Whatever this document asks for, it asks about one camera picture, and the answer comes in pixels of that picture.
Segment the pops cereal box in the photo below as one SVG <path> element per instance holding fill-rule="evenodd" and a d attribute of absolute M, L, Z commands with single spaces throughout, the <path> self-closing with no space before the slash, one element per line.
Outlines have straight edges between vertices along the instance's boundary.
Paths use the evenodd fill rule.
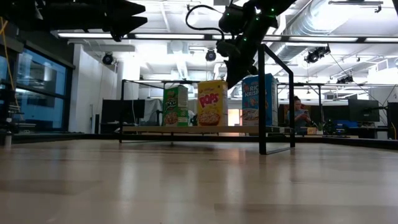
<path fill-rule="evenodd" d="M 164 90 L 163 125 L 188 126 L 188 88 L 182 85 Z"/>
<path fill-rule="evenodd" d="M 277 82 L 272 74 L 266 74 L 266 126 L 278 125 Z M 242 81 L 243 126 L 259 125 L 258 76 Z"/>
<path fill-rule="evenodd" d="M 198 84 L 198 126 L 228 125 L 228 87 L 223 80 Z"/>

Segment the security camera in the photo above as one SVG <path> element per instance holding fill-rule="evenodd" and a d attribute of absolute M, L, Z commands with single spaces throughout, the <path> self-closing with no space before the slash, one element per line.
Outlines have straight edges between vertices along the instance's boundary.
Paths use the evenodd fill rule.
<path fill-rule="evenodd" d="M 216 60 L 217 54 L 214 51 L 214 49 L 208 49 L 207 54 L 206 54 L 206 61 L 208 62 L 213 62 Z"/>
<path fill-rule="evenodd" d="M 105 53 L 105 56 L 102 58 L 102 62 L 104 65 L 112 65 L 113 63 L 113 55 L 112 52 Z"/>

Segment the green cereal box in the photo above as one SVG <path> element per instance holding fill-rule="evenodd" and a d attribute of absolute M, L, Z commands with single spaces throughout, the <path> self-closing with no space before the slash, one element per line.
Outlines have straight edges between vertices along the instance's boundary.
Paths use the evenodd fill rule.
<path fill-rule="evenodd" d="M 188 126 L 188 88 L 182 85 L 164 90 L 163 126 Z"/>

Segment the window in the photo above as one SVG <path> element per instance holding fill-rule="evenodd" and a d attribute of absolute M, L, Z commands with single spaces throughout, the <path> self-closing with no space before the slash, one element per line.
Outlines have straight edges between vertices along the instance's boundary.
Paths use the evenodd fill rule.
<path fill-rule="evenodd" d="M 17 83 L 64 95 L 66 72 L 64 66 L 25 49 L 18 59 Z"/>
<path fill-rule="evenodd" d="M 0 78 L 7 78 L 7 60 L 2 56 L 0 56 Z"/>
<path fill-rule="evenodd" d="M 63 99 L 20 88 L 16 90 L 16 98 L 24 119 L 21 121 L 20 116 L 15 115 L 14 119 L 20 120 L 19 123 L 35 124 L 38 131 L 62 128 Z"/>

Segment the yellow cable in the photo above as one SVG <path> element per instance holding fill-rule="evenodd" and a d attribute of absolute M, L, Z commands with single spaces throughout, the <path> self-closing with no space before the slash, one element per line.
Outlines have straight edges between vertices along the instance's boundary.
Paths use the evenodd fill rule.
<path fill-rule="evenodd" d="M 394 128 L 394 134 L 395 134 L 395 137 L 396 137 L 396 140 L 397 140 L 397 130 L 396 130 L 396 127 L 394 126 L 394 124 L 391 122 L 391 125 L 392 125 L 392 128 Z"/>
<path fill-rule="evenodd" d="M 0 17 L 0 20 L 1 20 L 2 29 L 5 29 L 6 26 L 7 26 L 7 22 L 8 21 L 6 21 L 6 23 L 3 23 L 2 17 Z M 10 68 L 10 63 L 9 63 L 9 58 L 8 58 L 7 42 L 6 42 L 6 34 L 5 34 L 5 32 L 2 33 L 2 41 L 4 43 L 4 51 L 6 53 L 7 68 L 8 68 L 8 75 L 9 75 L 10 81 L 11 81 L 11 88 L 12 88 L 13 91 L 15 91 L 14 80 L 12 79 L 11 68 Z M 20 113 L 21 112 L 21 108 L 19 107 L 18 100 L 17 100 L 15 95 L 14 95 L 14 99 L 15 99 L 15 104 L 17 105 L 18 112 Z M 22 114 L 20 114 L 19 116 L 21 117 L 21 120 L 24 120 L 24 117 L 23 117 Z"/>
<path fill-rule="evenodd" d="M 1 35 L 2 32 L 6 29 L 7 24 L 8 24 L 8 21 L 6 21 L 6 23 L 4 23 L 4 25 L 2 24 L 1 30 L 0 30 L 0 35 Z"/>

